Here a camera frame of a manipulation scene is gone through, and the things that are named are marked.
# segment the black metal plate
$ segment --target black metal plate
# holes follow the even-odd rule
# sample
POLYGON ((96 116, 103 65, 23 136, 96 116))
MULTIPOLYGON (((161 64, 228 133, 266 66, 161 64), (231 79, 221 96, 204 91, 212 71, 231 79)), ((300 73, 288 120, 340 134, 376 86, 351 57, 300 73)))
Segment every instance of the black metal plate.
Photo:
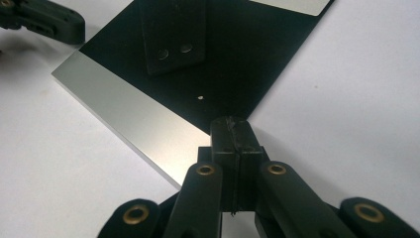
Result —
POLYGON ((251 115, 332 2, 313 17, 245 0, 208 0, 205 62, 159 76, 147 72, 137 2, 80 51, 209 133, 215 118, 251 115))
POLYGON ((136 0, 148 72, 157 75, 204 61, 205 0, 136 0))

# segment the brass insert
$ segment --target brass insert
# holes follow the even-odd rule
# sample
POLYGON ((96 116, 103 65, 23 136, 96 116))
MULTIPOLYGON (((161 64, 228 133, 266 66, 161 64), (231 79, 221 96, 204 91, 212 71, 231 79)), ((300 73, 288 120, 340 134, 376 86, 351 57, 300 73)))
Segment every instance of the brass insert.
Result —
POLYGON ((123 216, 124 222, 136 225, 145 221, 149 216, 149 210, 145 205, 137 204, 128 209, 123 216))
POLYGON ((214 173, 214 168, 211 166, 201 166, 196 171, 201 176, 210 176, 214 173))
POLYGON ((277 176, 286 174, 286 168, 281 165, 270 165, 268 171, 277 176))
POLYGON ((382 222, 385 219, 382 212, 380 212, 376 207, 366 203, 356 204, 355 212, 360 218, 374 223, 382 222))
POLYGON ((12 2, 10 0, 2 0, 1 5, 4 7, 10 7, 12 6, 12 2))

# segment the white background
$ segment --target white background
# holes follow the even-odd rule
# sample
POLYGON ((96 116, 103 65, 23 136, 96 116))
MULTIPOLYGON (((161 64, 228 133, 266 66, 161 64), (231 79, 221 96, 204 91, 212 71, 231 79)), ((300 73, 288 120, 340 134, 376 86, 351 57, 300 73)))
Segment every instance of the white background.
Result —
MULTIPOLYGON (((87 40, 130 3, 56 2, 87 40)), ((419 42, 419 1, 337 1, 250 118, 270 158, 420 230, 419 42)), ((176 192, 51 76, 76 49, 0 29, 0 237, 95 237, 120 204, 176 192)), ((257 237, 250 215, 224 229, 257 237)))

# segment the black clamp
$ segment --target black clamp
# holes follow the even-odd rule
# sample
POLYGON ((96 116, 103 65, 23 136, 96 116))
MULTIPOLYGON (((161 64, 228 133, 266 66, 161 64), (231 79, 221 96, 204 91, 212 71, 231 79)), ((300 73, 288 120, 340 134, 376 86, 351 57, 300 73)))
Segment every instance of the black clamp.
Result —
POLYGON ((77 12, 46 0, 0 0, 0 27, 22 26, 70 45, 84 42, 85 23, 77 12))
POLYGON ((120 206, 99 237, 218 238, 222 212, 254 211, 261 237, 419 238, 386 207, 350 198, 326 204, 289 165, 270 161, 250 124, 220 118, 212 147, 200 148, 179 193, 161 205, 137 199, 120 206))

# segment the black bracket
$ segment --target black bracket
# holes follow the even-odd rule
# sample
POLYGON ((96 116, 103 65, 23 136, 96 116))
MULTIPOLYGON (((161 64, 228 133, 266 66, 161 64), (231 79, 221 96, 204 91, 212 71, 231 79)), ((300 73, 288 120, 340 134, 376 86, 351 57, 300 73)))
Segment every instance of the black bracket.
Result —
POLYGON ((84 19, 77 12, 47 0, 0 0, 0 27, 22 26, 63 43, 84 42, 84 19))
POLYGON ((212 147, 199 149, 179 193, 161 205, 123 204, 99 237, 218 238, 222 212, 243 210, 256 213, 264 238, 420 237, 377 202, 355 197, 340 209, 326 204, 291 166, 269 160, 243 119, 213 121, 211 137, 212 147))
POLYGON ((150 75, 205 59, 205 0, 139 0, 150 75))

